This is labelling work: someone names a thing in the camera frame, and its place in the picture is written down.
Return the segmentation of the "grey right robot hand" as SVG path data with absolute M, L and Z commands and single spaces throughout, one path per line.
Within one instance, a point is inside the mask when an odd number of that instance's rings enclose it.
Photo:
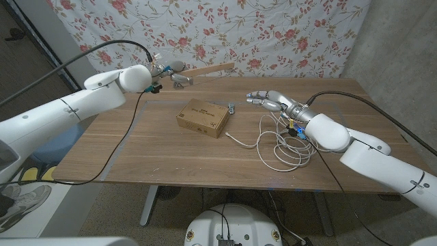
M 246 101 L 253 105 L 259 105 L 271 112 L 281 112 L 286 118 L 299 122 L 309 122 L 317 113 L 305 107 L 303 104 L 291 99 L 280 92 L 255 91 L 246 95 Z

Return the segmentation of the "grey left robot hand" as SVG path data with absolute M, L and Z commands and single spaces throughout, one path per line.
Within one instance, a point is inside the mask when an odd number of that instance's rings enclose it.
M 152 85 L 157 87 L 160 79 L 169 77 L 173 82 L 174 88 L 184 88 L 184 84 L 193 85 L 193 78 L 181 75 L 185 70 L 185 64 L 182 61 L 164 61 L 161 64 L 151 67 Z

